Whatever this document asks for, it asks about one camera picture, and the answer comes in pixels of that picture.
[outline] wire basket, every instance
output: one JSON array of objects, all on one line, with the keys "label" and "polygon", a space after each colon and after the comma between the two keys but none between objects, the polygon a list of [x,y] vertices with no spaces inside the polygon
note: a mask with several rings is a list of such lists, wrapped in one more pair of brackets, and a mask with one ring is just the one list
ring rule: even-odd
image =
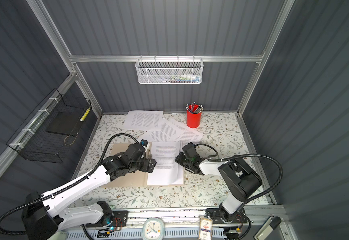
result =
[{"label": "wire basket", "polygon": [[25,160],[63,163],[75,143],[81,126],[91,109],[86,98],[59,95],[46,108],[18,142],[14,136],[7,145]]},{"label": "wire basket", "polygon": [[140,84],[200,84],[204,62],[136,60]]}]

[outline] floral tablecloth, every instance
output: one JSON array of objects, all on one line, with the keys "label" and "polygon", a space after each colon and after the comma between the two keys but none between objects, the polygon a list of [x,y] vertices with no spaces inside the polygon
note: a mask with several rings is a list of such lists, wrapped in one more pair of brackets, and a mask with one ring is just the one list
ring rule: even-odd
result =
[{"label": "floral tablecloth", "polygon": [[[106,142],[112,135],[124,132],[139,139],[145,133],[145,131],[122,129],[125,118],[125,114],[103,115],[82,163],[79,175],[85,174],[96,165]],[[164,114],[164,118],[186,123],[186,114]],[[220,153],[220,157],[248,153],[234,113],[203,113],[200,127],[196,129],[204,133],[201,142],[216,148]],[[110,144],[105,156],[109,156],[114,143],[130,141],[127,137],[116,137]],[[209,148],[201,146],[198,146],[197,151],[200,156],[207,156],[212,153]],[[254,168],[250,158],[247,158],[246,161]],[[91,205],[100,200],[107,201],[113,209],[218,206],[229,193],[221,177],[201,176],[187,171],[185,171],[184,177],[184,185],[181,187],[98,187],[76,200],[71,204],[71,207]],[[248,203],[248,205],[267,204],[268,201],[265,196]]]}]

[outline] yellow connector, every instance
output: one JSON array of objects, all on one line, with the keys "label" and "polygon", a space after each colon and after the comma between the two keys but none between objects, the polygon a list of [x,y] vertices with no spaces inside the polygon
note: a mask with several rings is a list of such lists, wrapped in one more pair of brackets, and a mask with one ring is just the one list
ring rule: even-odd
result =
[{"label": "yellow connector", "polygon": [[88,116],[88,113],[89,113],[90,110],[91,110],[91,108],[88,108],[88,109],[85,111],[84,115],[82,115],[82,117],[80,118],[80,121],[81,121],[81,122],[84,122],[84,119]]}]

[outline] clock face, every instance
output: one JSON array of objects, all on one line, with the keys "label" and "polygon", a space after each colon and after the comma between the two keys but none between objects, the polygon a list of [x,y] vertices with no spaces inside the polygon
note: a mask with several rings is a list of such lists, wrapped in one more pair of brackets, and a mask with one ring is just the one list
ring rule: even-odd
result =
[{"label": "clock face", "polygon": [[160,238],[162,230],[161,223],[159,221],[151,220],[145,224],[145,229],[143,233],[145,235],[145,239],[157,240]]}]

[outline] red cup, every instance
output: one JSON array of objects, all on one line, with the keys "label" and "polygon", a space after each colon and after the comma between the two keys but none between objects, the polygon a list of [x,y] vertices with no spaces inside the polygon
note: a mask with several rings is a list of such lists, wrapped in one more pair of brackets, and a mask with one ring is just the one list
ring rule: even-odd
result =
[{"label": "red cup", "polygon": [[[196,110],[198,107],[197,104],[193,105],[193,109]],[[196,128],[200,126],[201,121],[201,113],[191,113],[189,111],[186,111],[186,124],[188,127]]]}]

